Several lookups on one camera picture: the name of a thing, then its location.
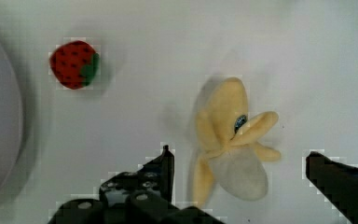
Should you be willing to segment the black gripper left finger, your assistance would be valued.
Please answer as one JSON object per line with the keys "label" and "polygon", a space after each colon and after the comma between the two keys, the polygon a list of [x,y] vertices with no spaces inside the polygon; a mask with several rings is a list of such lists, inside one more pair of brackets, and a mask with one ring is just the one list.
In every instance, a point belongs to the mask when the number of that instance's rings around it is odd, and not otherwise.
{"label": "black gripper left finger", "polygon": [[61,205],[48,224],[224,224],[195,206],[172,204],[174,155],[161,154],[136,172],[122,172],[99,187],[97,199]]}

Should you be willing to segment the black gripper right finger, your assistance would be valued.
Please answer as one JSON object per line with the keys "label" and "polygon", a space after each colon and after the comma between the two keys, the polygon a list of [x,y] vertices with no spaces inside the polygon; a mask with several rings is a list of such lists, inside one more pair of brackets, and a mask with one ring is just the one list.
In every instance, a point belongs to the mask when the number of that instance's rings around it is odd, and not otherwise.
{"label": "black gripper right finger", "polygon": [[312,151],[306,158],[305,174],[351,224],[358,224],[358,168]]}

